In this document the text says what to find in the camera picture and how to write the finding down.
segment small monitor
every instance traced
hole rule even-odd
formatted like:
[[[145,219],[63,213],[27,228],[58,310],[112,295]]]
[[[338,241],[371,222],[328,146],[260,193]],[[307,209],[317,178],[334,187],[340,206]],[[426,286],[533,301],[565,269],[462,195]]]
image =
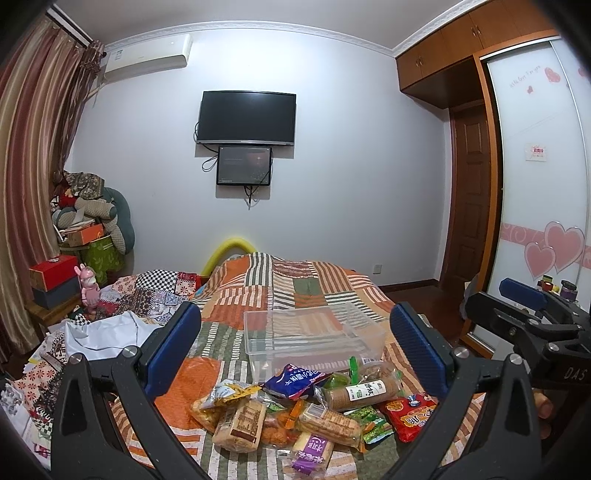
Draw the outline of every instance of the small monitor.
[[[220,147],[217,184],[268,186],[271,184],[271,149],[268,147]]]

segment red box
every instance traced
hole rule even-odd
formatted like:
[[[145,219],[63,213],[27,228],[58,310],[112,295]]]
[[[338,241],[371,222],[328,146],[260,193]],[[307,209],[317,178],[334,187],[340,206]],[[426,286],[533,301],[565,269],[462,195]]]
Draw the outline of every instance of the red box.
[[[78,259],[72,255],[58,255],[57,262],[42,262],[29,268],[31,287],[48,291],[76,276]]]

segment clear plastic container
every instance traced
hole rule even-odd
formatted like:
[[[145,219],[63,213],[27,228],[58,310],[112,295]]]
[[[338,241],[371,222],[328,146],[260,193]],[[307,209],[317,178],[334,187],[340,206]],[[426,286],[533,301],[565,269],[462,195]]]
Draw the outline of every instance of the clear plastic container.
[[[352,303],[244,313],[246,353],[254,382],[287,364],[334,372],[349,358],[382,357],[384,330]]]

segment pink doll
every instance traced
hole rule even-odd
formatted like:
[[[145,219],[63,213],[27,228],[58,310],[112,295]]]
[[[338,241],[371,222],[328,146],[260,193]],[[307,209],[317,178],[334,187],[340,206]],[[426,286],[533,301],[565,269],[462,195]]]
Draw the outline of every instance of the pink doll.
[[[90,267],[85,267],[84,263],[80,268],[74,267],[74,271],[80,280],[82,287],[82,303],[87,307],[88,313],[94,313],[99,304],[100,288],[96,282],[95,272]]]

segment blue snack bag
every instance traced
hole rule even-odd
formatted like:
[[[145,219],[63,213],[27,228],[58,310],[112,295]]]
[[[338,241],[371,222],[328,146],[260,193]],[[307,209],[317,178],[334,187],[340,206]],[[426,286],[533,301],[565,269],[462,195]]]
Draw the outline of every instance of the blue snack bag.
[[[297,400],[313,395],[314,385],[322,386],[330,373],[317,372],[287,364],[283,371],[271,377],[263,385],[263,390],[276,397]]]

